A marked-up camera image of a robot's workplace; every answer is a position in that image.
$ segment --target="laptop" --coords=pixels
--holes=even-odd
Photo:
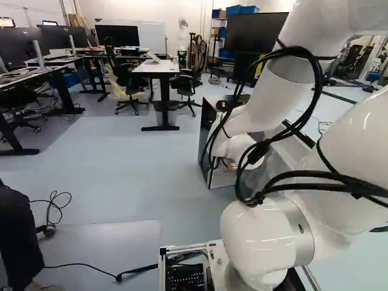
[[[152,58],[145,61],[146,64],[160,64],[162,62],[157,56],[155,56],[152,52],[147,52],[147,54]]]

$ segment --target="white wall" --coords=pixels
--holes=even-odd
[[[289,12],[296,0],[246,0],[247,5],[255,5],[260,12]]]
[[[30,26],[26,13],[33,27],[42,24],[42,20],[65,24],[59,0],[0,0],[0,16],[13,18],[17,27]]]
[[[168,53],[178,49],[179,18],[185,18],[189,32],[200,33],[201,9],[205,5],[211,14],[211,0],[79,0],[82,15],[89,27],[95,18],[129,19],[136,21],[164,21],[168,38]]]

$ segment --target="person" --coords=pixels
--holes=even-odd
[[[43,287],[34,282],[34,277],[45,265],[30,200],[6,186],[1,179],[0,233],[0,254],[6,272],[6,278],[0,277],[1,286],[9,286],[12,291],[63,290],[60,286]]]

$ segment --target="electronic device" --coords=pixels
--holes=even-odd
[[[139,31],[137,26],[126,25],[96,25],[96,33],[100,45],[105,43],[105,38],[111,36],[115,47],[140,46]]]
[[[42,30],[44,45],[50,50],[71,49],[69,35],[73,36],[76,48],[88,47],[86,31],[84,27],[38,25]]]
[[[224,48],[232,52],[271,52],[287,16],[287,12],[229,15]]]
[[[14,20],[9,17],[0,17],[0,28],[4,27],[16,27]]]
[[[51,20],[42,20],[42,25],[58,26],[58,22]]]
[[[23,65],[29,59],[36,58],[33,41],[38,41],[42,55],[49,55],[44,45],[42,31],[39,28],[2,28],[0,29],[0,56],[7,69]]]
[[[155,56],[152,52],[147,52],[147,55],[149,55],[152,59],[146,60],[146,64],[160,64],[162,62],[162,60]]]

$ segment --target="cable connector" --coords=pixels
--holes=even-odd
[[[256,144],[256,147],[248,154],[248,163],[256,164],[268,151],[271,145],[270,139],[265,139]]]

